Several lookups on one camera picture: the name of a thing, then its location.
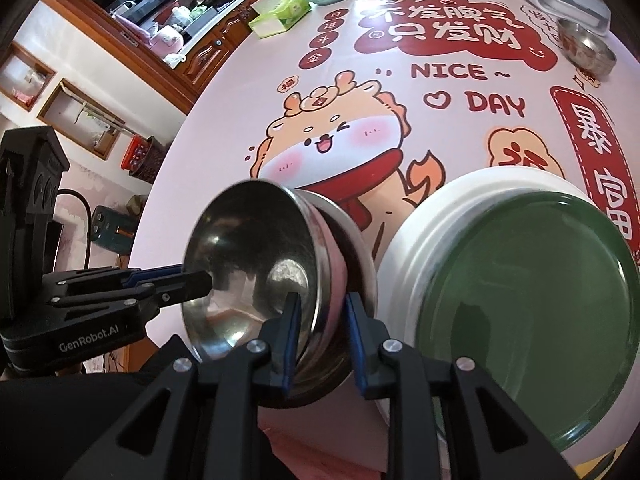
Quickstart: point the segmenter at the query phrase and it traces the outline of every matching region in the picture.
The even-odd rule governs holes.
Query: cable
[[[120,367],[120,368],[122,368],[123,372],[126,372],[126,370],[124,369],[124,366],[118,362],[117,357],[113,354],[113,351],[109,352],[109,358],[113,361],[113,364],[116,367],[116,371],[119,371],[118,367]]]
[[[82,205],[84,205],[84,209],[86,211],[86,251],[84,253],[84,268],[88,269],[89,256],[91,255],[91,206],[89,206],[86,198],[75,189],[59,189],[58,196],[60,195],[75,196],[80,202],[82,202]]]

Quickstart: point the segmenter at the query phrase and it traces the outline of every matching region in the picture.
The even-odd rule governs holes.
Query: green plate
[[[427,291],[416,346],[473,358],[559,450],[607,413],[638,351],[638,268],[609,219],[532,192],[478,217]]]

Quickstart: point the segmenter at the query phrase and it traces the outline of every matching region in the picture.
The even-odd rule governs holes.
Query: shelf
[[[56,72],[15,43],[0,62],[0,92],[30,111]]]
[[[63,79],[53,91],[39,120],[84,149],[107,160],[124,121]]]

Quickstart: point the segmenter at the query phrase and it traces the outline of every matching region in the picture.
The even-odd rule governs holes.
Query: red scarf
[[[360,230],[364,231],[371,224],[372,217],[358,197],[382,184],[400,167],[401,162],[402,150],[393,148],[357,168],[305,186],[303,189],[333,200],[356,222]]]

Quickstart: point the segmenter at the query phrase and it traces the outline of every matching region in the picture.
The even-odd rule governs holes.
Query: black mount
[[[42,376],[146,336],[145,325],[167,305],[209,294],[204,271],[71,270],[44,274],[42,286],[0,338],[14,371]]]
[[[440,478],[431,397],[444,407],[453,480],[577,479],[494,380],[471,369],[471,360],[461,362],[462,370],[390,340],[384,324],[366,316],[358,294],[347,296],[344,315],[356,382],[365,398],[390,399],[388,480]],[[65,480],[259,480],[258,404],[286,395],[299,330],[300,297],[289,294],[282,316],[267,321],[257,340],[212,363],[176,360]],[[207,399],[215,407],[205,420]],[[204,451],[194,445],[197,435],[206,440]]]

